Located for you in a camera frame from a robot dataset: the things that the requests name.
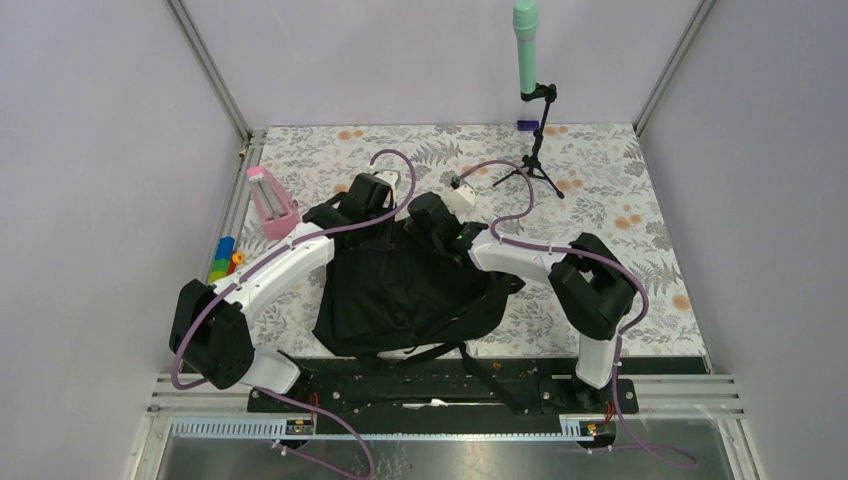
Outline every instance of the tripod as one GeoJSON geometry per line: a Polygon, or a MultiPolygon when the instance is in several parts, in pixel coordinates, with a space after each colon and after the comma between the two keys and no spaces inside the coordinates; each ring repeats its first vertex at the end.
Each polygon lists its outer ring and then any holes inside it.
{"type": "MultiPolygon", "coordinates": [[[[554,100],[556,100],[556,85],[541,85],[537,83],[536,90],[534,90],[533,93],[521,94],[521,99],[525,102],[543,97],[545,99],[545,111],[542,113],[542,122],[539,124],[539,129],[533,132],[535,140],[533,141],[533,149],[530,151],[530,155],[524,155],[524,158],[521,159],[522,168],[527,169],[528,177],[546,180],[551,185],[551,188],[554,189],[554,192],[556,192],[557,197],[565,198],[565,194],[557,188],[556,184],[554,184],[553,180],[551,180],[551,177],[545,173],[545,170],[542,169],[542,162],[539,161],[539,149],[542,148],[542,140],[545,139],[545,122],[548,120],[548,110],[551,108],[551,104],[554,103],[554,100]]],[[[501,182],[513,175],[519,175],[518,170],[509,172],[507,176],[498,180],[492,184],[492,186],[497,187],[501,182]]]]}

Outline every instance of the microphone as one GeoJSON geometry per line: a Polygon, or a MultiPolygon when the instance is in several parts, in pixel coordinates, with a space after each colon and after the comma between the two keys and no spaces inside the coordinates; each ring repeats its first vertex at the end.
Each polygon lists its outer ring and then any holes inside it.
{"type": "Polygon", "coordinates": [[[536,27],[539,15],[536,0],[516,0],[512,10],[512,28],[518,40],[518,76],[522,99],[536,91],[536,27]]]}

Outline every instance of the gray wall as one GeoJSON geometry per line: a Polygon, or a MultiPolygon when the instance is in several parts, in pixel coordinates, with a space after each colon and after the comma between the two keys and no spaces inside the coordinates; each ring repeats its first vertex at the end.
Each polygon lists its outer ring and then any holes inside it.
{"type": "Polygon", "coordinates": [[[848,3],[719,2],[643,148],[772,479],[844,478],[848,3]]]}
{"type": "Polygon", "coordinates": [[[162,1],[0,27],[0,478],[114,480],[238,141],[162,1]]]}
{"type": "MultiPolygon", "coordinates": [[[[515,0],[185,0],[254,128],[513,123],[515,0]]],[[[636,119],[698,0],[538,0],[553,122],[636,119]]]]}

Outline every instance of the floral tablecloth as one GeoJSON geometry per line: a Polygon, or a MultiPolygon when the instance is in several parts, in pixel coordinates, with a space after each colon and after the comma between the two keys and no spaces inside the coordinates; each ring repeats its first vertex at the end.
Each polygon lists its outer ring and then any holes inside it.
{"type": "MultiPolygon", "coordinates": [[[[418,193],[442,193],[456,172],[494,158],[519,162],[532,143],[532,133],[512,125],[276,127],[268,131],[261,162],[298,200],[303,214],[347,189],[370,156],[383,148],[401,150],[412,158],[418,193]]],[[[624,354],[703,355],[703,340],[632,127],[549,126],[540,159],[565,199],[557,198],[545,182],[534,180],[536,208],[520,222],[503,224],[502,231],[560,243],[583,231],[598,235],[650,292],[650,313],[625,335],[624,354]]],[[[409,180],[402,161],[387,155],[380,162],[381,167],[402,172],[398,195],[404,195],[409,180]]],[[[506,167],[493,166],[468,178],[477,203],[460,220],[491,222],[526,207],[527,187],[519,177],[491,186],[506,173],[506,167]]],[[[251,204],[239,250],[251,260],[270,245],[251,204]]],[[[256,320],[252,328],[256,345],[299,357],[331,357],[311,333],[323,282],[321,269],[281,295],[256,320]]],[[[639,308],[637,298],[633,312],[639,308]]],[[[573,356],[577,339],[553,291],[528,281],[510,299],[500,327],[470,342],[469,350],[484,357],[573,356]]]]}

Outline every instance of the pink toy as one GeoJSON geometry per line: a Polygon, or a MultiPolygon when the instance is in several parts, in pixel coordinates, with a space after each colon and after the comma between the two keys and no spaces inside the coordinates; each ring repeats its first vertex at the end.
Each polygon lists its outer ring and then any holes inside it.
{"type": "Polygon", "coordinates": [[[300,222],[297,202],[265,167],[248,168],[247,180],[262,221],[262,229],[265,230],[265,238],[285,238],[300,222]]]}

